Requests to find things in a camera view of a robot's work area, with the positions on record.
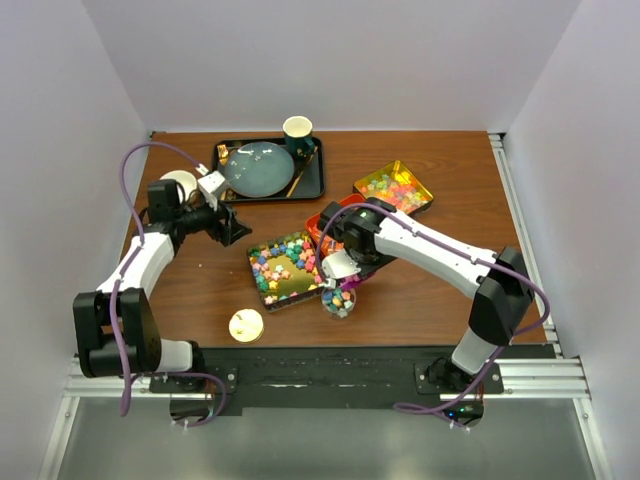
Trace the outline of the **star candy tin box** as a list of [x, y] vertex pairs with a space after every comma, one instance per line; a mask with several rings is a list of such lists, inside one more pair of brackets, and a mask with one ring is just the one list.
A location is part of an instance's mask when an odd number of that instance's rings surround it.
[[324, 290], [311, 235], [296, 231], [246, 251], [261, 304], [268, 312], [318, 297]]

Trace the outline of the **clear plastic jar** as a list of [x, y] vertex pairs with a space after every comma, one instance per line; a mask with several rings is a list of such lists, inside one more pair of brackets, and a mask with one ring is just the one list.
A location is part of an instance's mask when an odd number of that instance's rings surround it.
[[344, 319], [354, 310], [357, 295], [354, 289], [325, 288], [320, 299], [322, 307], [329, 315]]

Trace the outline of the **purple plastic scoop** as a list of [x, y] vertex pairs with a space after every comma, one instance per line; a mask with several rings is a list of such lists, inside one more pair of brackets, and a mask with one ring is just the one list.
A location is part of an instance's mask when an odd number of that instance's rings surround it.
[[335, 288], [342, 291], [354, 290], [362, 283], [368, 281], [372, 276], [374, 276], [374, 273], [358, 273], [350, 275], [342, 279], [338, 279], [336, 281]]

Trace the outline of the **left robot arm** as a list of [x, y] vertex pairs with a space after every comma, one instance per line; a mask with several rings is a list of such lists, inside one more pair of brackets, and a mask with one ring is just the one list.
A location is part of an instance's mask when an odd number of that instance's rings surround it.
[[189, 206], [180, 199], [176, 181], [152, 183], [147, 192], [149, 221], [138, 225], [128, 252], [109, 278], [74, 299], [77, 354], [85, 376], [118, 376], [126, 392], [135, 376], [151, 373], [172, 374], [185, 392], [205, 385], [207, 368], [199, 360], [198, 345], [162, 338], [149, 298], [187, 236], [204, 232], [229, 246], [251, 230], [223, 201], [227, 182], [220, 173], [201, 177], [196, 189], [203, 201]]

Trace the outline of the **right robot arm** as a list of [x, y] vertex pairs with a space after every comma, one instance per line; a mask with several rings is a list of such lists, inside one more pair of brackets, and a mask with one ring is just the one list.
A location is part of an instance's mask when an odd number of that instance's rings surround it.
[[395, 260], [439, 277], [472, 301], [468, 327], [444, 359], [426, 370], [430, 383], [466, 393], [481, 380], [490, 358], [510, 344], [534, 301], [522, 254], [474, 247], [415, 221], [392, 205], [370, 199], [330, 203], [318, 227], [342, 247], [322, 259], [326, 285], [353, 288]]

